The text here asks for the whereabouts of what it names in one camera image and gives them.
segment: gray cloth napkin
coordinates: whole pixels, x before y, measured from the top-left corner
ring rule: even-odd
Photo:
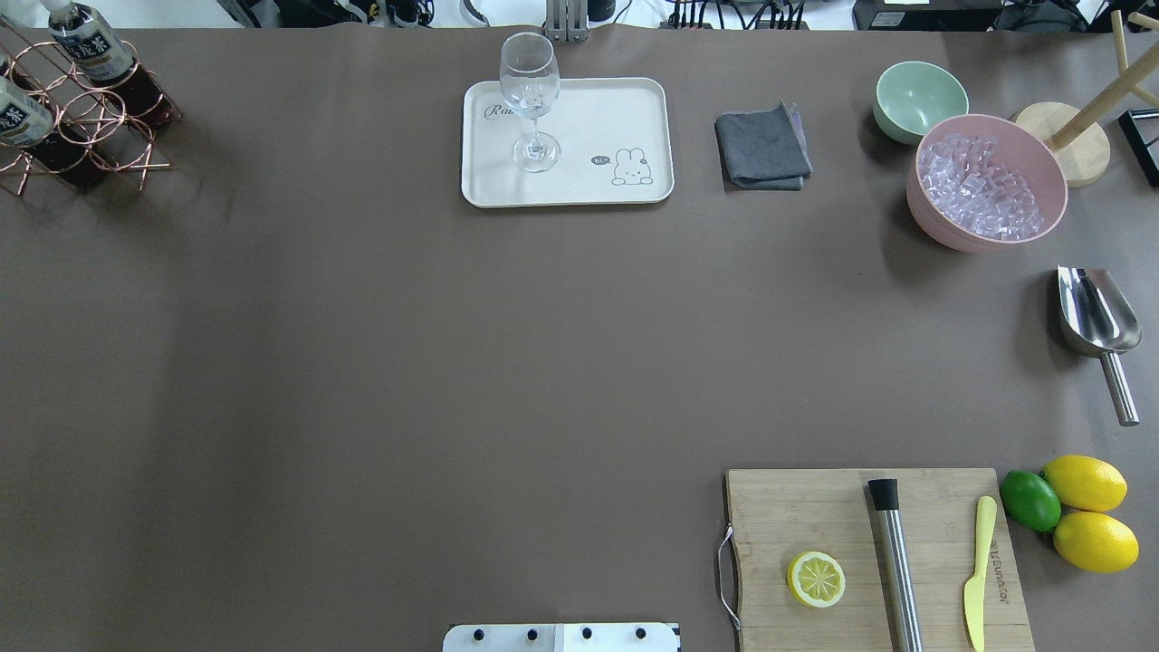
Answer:
[[[746,190],[801,190],[812,174],[801,116],[785,102],[771,111],[723,113],[716,140],[729,178]]]

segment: yellow knife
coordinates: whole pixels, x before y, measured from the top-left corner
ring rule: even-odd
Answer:
[[[983,602],[986,595],[986,567],[990,565],[990,542],[994,537],[994,518],[998,504],[984,496],[978,499],[978,520],[974,525],[974,576],[965,580],[962,594],[965,602],[965,629],[970,643],[978,652],[986,649],[986,637],[982,631]]]

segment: lemon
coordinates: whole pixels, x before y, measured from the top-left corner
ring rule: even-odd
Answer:
[[[1063,505],[1088,512],[1107,512],[1127,497],[1127,481],[1110,464],[1085,455],[1064,455],[1042,468],[1042,477]]]
[[[1117,573],[1139,558],[1139,542],[1122,522],[1098,512],[1072,512],[1055,528],[1055,550],[1094,573]]]
[[[789,564],[789,593],[810,607],[832,607],[845,595],[845,571],[824,552],[810,550]]]

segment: glass stem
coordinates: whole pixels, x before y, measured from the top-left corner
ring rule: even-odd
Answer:
[[[544,155],[544,142],[539,139],[539,119],[531,118],[531,140],[527,141],[527,154],[538,159]]]

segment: rabbit illustration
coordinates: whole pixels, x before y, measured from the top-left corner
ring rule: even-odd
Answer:
[[[651,168],[640,147],[615,152],[614,175],[612,185],[648,185],[653,182]]]

